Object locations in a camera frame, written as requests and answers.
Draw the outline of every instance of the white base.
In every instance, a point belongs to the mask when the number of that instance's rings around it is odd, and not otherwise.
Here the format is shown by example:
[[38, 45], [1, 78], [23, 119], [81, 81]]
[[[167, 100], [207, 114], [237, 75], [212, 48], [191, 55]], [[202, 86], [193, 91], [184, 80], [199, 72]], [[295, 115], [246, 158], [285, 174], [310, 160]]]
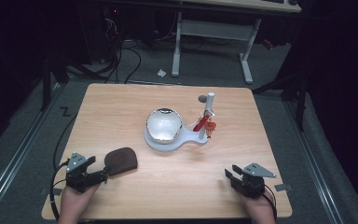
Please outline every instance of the white base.
[[177, 148], [179, 148], [182, 144], [187, 142], [194, 142], [201, 145], [207, 143], [208, 142], [207, 135], [205, 134], [202, 139], [199, 139], [199, 134], [200, 134], [199, 132], [190, 131], [187, 127], [184, 126], [178, 138], [174, 142], [169, 144], [159, 144], [153, 140], [153, 138], [147, 132], [147, 129], [146, 128], [144, 129], [144, 137], [146, 143], [155, 150], [166, 151], [166, 152], [174, 151]]

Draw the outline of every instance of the hand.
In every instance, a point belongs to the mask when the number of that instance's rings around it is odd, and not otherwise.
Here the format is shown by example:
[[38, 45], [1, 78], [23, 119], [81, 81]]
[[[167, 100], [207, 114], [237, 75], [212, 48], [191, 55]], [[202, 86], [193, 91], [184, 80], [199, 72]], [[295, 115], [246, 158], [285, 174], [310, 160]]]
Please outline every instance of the hand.
[[[246, 212], [257, 224], [275, 224], [271, 205], [264, 197], [252, 199], [244, 197], [239, 192], [237, 194], [241, 197]], [[272, 195], [267, 190], [264, 194], [273, 202]]]
[[86, 211], [89, 202], [100, 185], [95, 185], [79, 193], [70, 187], [65, 187], [62, 191], [61, 213], [58, 220], [59, 224], [76, 224], [81, 215]]

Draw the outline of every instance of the wooden table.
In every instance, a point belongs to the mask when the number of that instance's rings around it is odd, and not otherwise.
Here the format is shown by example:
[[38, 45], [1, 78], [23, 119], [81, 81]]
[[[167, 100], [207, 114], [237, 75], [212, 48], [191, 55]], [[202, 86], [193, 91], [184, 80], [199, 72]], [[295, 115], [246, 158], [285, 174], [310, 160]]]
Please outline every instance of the wooden table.
[[[172, 152], [150, 148], [144, 139], [145, 121], [158, 108], [176, 110], [188, 127], [204, 104], [200, 95], [214, 92], [212, 139], [205, 145], [188, 143]], [[257, 162], [277, 178], [265, 178], [277, 199], [278, 217], [292, 208], [282, 183], [252, 92], [245, 88], [91, 84], [63, 152], [62, 162], [76, 151], [96, 156], [88, 172], [104, 168], [105, 155], [131, 147], [138, 169], [111, 176], [93, 197], [83, 218], [236, 218], [247, 217], [231, 188], [225, 169]], [[64, 169], [56, 180], [64, 179]], [[60, 206], [60, 197], [56, 197]], [[54, 216], [46, 200], [43, 218]]]

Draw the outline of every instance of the metal bracket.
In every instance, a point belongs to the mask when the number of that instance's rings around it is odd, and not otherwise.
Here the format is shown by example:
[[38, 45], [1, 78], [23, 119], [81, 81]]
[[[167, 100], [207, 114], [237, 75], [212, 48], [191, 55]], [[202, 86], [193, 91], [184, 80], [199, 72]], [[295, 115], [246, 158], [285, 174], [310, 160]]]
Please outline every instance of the metal bracket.
[[71, 159], [69, 160], [66, 172], [69, 173], [75, 170], [77, 167], [86, 163], [89, 159], [78, 154], [77, 152], [72, 153]]
[[270, 172], [269, 170], [262, 167], [256, 162], [253, 162], [252, 164], [243, 168], [242, 172], [252, 176], [271, 177], [271, 178], [277, 177], [275, 174], [273, 174], [272, 172]]

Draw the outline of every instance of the black cable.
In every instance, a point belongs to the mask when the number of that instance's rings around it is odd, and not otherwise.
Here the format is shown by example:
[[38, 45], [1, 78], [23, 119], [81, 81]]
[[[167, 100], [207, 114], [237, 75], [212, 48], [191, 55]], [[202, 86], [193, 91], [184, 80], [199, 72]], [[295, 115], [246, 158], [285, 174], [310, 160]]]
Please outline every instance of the black cable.
[[272, 201], [269, 199], [269, 197], [267, 197], [265, 194], [261, 194], [261, 196], [263, 196], [263, 198], [265, 198], [267, 200], [267, 202], [269, 203], [269, 205], [271, 205], [272, 208], [272, 212], [274, 214], [274, 219], [275, 221], [277, 220], [277, 208], [274, 206], [274, 204], [272, 203]]
[[55, 187], [56, 185], [60, 184], [61, 182], [65, 181], [65, 180], [66, 180], [66, 179], [62, 179], [62, 180], [58, 181], [57, 183], [55, 183], [55, 184], [53, 185], [53, 187]]
[[136, 40], [136, 39], [129, 39], [129, 40], [124, 40], [121, 44], [121, 46], [123, 46], [124, 42], [135, 42], [135, 45], [134, 46], [130, 46], [130, 47], [126, 47], [126, 48], [123, 48], [123, 49], [135, 49], [136, 47], [138, 47], [139, 45], [139, 41]]
[[54, 154], [53, 154], [53, 168], [54, 170], [57, 168], [57, 165], [56, 165], [56, 157], [57, 157], [57, 151], [58, 151], [58, 147], [60, 145], [60, 142], [61, 140], [63, 139], [63, 135], [66, 133], [66, 130], [69, 128], [69, 126], [71, 125], [72, 122], [74, 122], [75, 118], [77, 117], [77, 114], [74, 115], [74, 117], [71, 119], [71, 121], [69, 121], [69, 123], [66, 125], [65, 129], [62, 131], [61, 133], [61, 136], [60, 136], [60, 139], [58, 140], [57, 142], [57, 145], [54, 149]]
[[[117, 35], [116, 38], [121, 39], [122, 34]], [[76, 76], [84, 76], [87, 75], [89, 77], [94, 77], [94, 78], [98, 78], [98, 79], [105, 79], [105, 77], [100, 76], [100, 74], [103, 74], [105, 72], [108, 72], [109, 70], [111, 70], [112, 68], [115, 69], [115, 67], [118, 65], [117, 61], [115, 60], [116, 56], [116, 49], [118, 48], [117, 44], [122, 45], [122, 41], [118, 41], [117, 43], [114, 43], [112, 46], [110, 46], [110, 48], [108, 49], [108, 54], [111, 54], [113, 52], [113, 58], [111, 60], [111, 62], [105, 67], [102, 68], [101, 70], [98, 71], [90, 71], [88, 68], [86, 68], [85, 66], [81, 65], [81, 64], [77, 64], [72, 62], [71, 60], [61, 56], [66, 62], [68, 62], [70, 65], [72, 65], [76, 70], [80, 71], [80, 73], [77, 73], [73, 70], [70, 70], [68, 68], [66, 68], [68, 73], [71, 73], [73, 75]]]
[[[120, 46], [120, 51], [118, 52], [118, 62], [121, 62], [121, 55], [122, 55], [122, 45]], [[116, 84], [118, 84], [118, 68], [116, 69], [116, 77], [115, 77]]]
[[274, 214], [274, 219], [275, 221], [277, 220], [277, 207], [276, 207], [276, 199], [275, 199], [275, 195], [274, 193], [272, 192], [272, 190], [269, 188], [269, 186], [267, 185], [264, 185], [264, 187], [266, 187], [270, 192], [271, 192], [271, 195], [274, 199], [274, 203], [269, 199], [269, 197], [267, 197], [267, 195], [265, 195], [264, 193], [261, 194], [261, 196], [263, 196], [263, 198], [265, 198], [267, 200], [267, 202], [269, 203], [269, 205], [271, 206], [272, 208], [272, 213]]
[[82, 72], [82, 74], [84, 74], [86, 76], [96, 78], [96, 79], [103, 79], [103, 77], [100, 76], [100, 73], [93, 72], [93, 71], [89, 70], [87, 67], [83, 66], [82, 64], [72, 61], [71, 59], [67, 58], [64, 55], [56, 53], [54, 56], [56, 56], [56, 58], [57, 58], [56, 60], [60, 60], [61, 63], [63, 63], [63, 64], [71, 64], [76, 70]]
[[[184, 40], [187, 40], [189, 43], [195, 43], [196, 41], [190, 41], [192, 38], [190, 37], [190, 36], [188, 36], [187, 38], [183, 38]], [[187, 49], [187, 50], [195, 50], [195, 49], [200, 49], [203, 45], [204, 45], [204, 38], [202, 37], [201, 38], [201, 40], [200, 40], [200, 44], [198, 45], [198, 46], [196, 46], [195, 48], [192, 48], [192, 49], [190, 49], [190, 48], [186, 48], [184, 45], [183, 45], [184, 43], [182, 43], [181, 45], [180, 45], [180, 47], [182, 48], [182, 49]]]
[[68, 165], [69, 163], [69, 159], [65, 162], [63, 162], [61, 165], [58, 166], [57, 169], [54, 170], [54, 174], [53, 174], [53, 177], [51, 178], [51, 181], [50, 181], [50, 204], [51, 204], [51, 210], [53, 211], [53, 214], [56, 218], [56, 220], [58, 221], [58, 219], [60, 218], [60, 214], [58, 212], [58, 209], [57, 209], [57, 204], [55, 203], [55, 199], [54, 199], [54, 179], [55, 179], [55, 176], [57, 175], [57, 173], [61, 170], [61, 168], [65, 165]]
[[277, 200], [275, 199], [275, 194], [274, 194], [274, 192], [272, 192], [272, 189], [270, 189], [269, 186], [264, 185], [264, 187], [266, 187], [266, 188], [269, 190], [269, 192], [271, 193], [271, 195], [272, 195], [272, 197], [273, 197], [273, 199], [274, 199], [274, 205], [275, 205], [275, 207], [276, 207], [276, 206], [277, 206]]
[[176, 13], [175, 13], [175, 17], [173, 18], [173, 22], [172, 22], [172, 26], [171, 26], [170, 31], [168, 31], [168, 33], [167, 33], [165, 36], [163, 36], [163, 37], [161, 37], [161, 38], [158, 38], [158, 39], [155, 39], [155, 43], [158, 44], [158, 41], [159, 41], [159, 40], [164, 40], [164, 39], [167, 39], [167, 38], [171, 38], [171, 37], [173, 37], [173, 36], [176, 36], [176, 35], [172, 35], [172, 31], [173, 31], [173, 28], [175, 27], [175, 24], [177, 23], [177, 22], [176, 22], [177, 18], [178, 18], [178, 13], [176, 12]]
[[130, 77], [132, 76], [132, 74], [134, 74], [135, 71], [136, 71], [136, 70], [139, 68], [139, 66], [141, 65], [141, 55], [140, 55], [138, 52], [136, 52], [135, 50], [133, 50], [133, 49], [128, 49], [128, 50], [130, 50], [130, 51], [132, 51], [132, 52], [134, 52], [134, 53], [136, 53], [136, 54], [138, 55], [138, 57], [139, 57], [139, 62], [138, 62], [138, 65], [136, 66], [136, 68], [135, 68], [129, 75], [127, 75], [127, 78], [126, 78], [126, 80], [124, 81], [124, 84], [127, 84], [128, 80], [130, 79]]
[[112, 76], [112, 74], [113, 74], [115, 71], [117, 71], [117, 67], [118, 67], [119, 61], [118, 61], [118, 58], [117, 58], [116, 55], [115, 55], [115, 61], [116, 61], [117, 63], [116, 63], [116, 65], [115, 65], [115, 67], [112, 69], [112, 71], [109, 73], [109, 75], [106, 77], [104, 83], [107, 83], [107, 81], [109, 81], [109, 78]]
[[[170, 42], [169, 39], [172, 38], [172, 37], [175, 37], [175, 35], [170, 36], [170, 37], [168, 37], [168, 38], [165, 38], [165, 39], [163, 39], [163, 40], [159, 40], [159, 42], [162, 42], [162, 41]], [[157, 40], [155, 40], [155, 44], [160, 45], [160, 46], [162, 46], [162, 47], [171, 47], [171, 46], [175, 45], [175, 41], [171, 41], [170, 44], [161, 44], [161, 43], [159, 43], [159, 42], [158, 42]]]

